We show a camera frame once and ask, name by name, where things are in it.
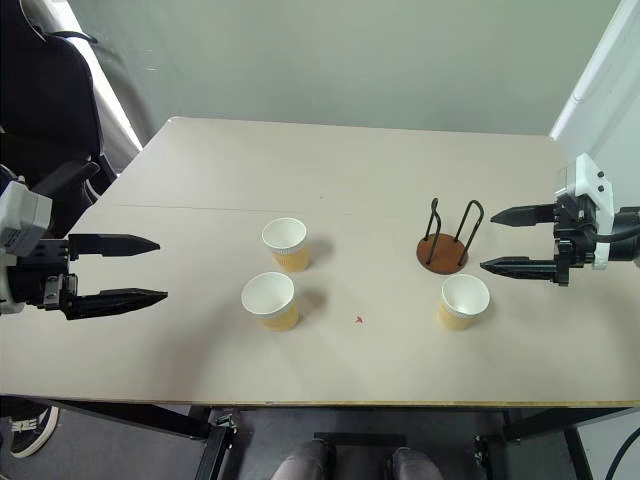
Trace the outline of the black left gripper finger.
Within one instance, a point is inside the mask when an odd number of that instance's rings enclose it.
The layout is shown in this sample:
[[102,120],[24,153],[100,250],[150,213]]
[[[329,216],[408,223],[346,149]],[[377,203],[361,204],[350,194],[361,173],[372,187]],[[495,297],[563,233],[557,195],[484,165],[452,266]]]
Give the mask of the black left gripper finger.
[[130,234],[70,234],[68,245],[71,260],[81,255],[128,257],[161,248],[151,240]]
[[167,292],[139,288],[103,290],[94,295],[71,295],[63,301],[68,320],[120,315],[152,306],[168,297]]

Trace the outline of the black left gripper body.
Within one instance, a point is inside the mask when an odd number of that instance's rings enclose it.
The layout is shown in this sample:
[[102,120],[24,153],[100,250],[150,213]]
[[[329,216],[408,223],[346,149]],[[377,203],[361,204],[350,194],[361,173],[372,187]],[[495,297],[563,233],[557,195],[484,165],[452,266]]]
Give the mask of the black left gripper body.
[[7,254],[6,312],[19,313],[31,305],[70,314],[78,280],[69,264],[77,258],[70,239],[40,240],[27,256]]

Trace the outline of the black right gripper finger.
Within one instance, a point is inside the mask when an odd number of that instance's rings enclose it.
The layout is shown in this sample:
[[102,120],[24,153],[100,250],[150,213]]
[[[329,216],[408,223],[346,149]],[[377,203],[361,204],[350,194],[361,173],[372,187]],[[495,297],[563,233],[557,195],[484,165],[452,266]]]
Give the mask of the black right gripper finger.
[[540,223],[554,223],[555,205],[514,206],[493,215],[490,221],[506,226],[535,226]]
[[532,260],[529,257],[499,257],[480,263],[489,273],[513,279],[554,281],[556,264],[553,260]]

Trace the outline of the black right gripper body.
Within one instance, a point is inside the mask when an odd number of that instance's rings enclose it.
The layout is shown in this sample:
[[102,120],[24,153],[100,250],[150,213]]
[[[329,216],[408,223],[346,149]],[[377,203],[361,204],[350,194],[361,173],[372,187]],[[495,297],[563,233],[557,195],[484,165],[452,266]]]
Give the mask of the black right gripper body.
[[596,249],[596,205],[587,196],[560,195],[554,207],[553,282],[568,286],[571,268],[592,264]]

